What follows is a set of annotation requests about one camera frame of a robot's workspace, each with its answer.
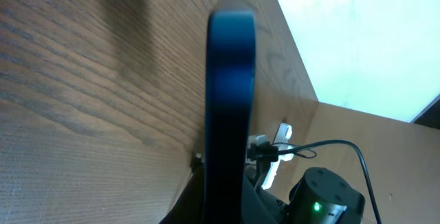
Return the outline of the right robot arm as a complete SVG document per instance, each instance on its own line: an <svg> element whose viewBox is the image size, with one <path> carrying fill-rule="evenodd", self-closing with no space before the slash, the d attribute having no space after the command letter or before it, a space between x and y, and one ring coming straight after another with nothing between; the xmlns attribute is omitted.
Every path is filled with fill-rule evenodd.
<svg viewBox="0 0 440 224"><path fill-rule="evenodd" d="M289 193L287 222L361 224L364 207L364 195L341 176L326 168L312 167Z"/></svg>

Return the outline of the blue Galaxy smartphone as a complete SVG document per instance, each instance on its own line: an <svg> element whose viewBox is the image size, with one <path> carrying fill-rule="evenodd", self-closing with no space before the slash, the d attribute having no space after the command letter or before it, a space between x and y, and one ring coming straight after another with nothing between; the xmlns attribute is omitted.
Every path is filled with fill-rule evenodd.
<svg viewBox="0 0 440 224"><path fill-rule="evenodd" d="M249 10L217 10L206 45L203 223L239 223L254 95L256 29Z"/></svg>

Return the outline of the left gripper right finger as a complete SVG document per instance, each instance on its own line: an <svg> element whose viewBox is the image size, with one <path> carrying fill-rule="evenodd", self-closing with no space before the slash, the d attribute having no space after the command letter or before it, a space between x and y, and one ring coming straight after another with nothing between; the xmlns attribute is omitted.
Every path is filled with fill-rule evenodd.
<svg viewBox="0 0 440 224"><path fill-rule="evenodd" d="M242 186L242 223L243 224L280 224L283 223L285 203L262 188L257 190L244 176Z"/></svg>

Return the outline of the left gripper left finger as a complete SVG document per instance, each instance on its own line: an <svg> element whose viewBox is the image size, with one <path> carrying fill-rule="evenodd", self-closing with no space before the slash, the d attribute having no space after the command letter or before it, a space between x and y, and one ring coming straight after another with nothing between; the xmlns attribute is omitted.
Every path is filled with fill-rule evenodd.
<svg viewBox="0 0 440 224"><path fill-rule="evenodd" d="M190 168L192 177L159 224L200 224L204 206L204 163L200 153L193 155Z"/></svg>

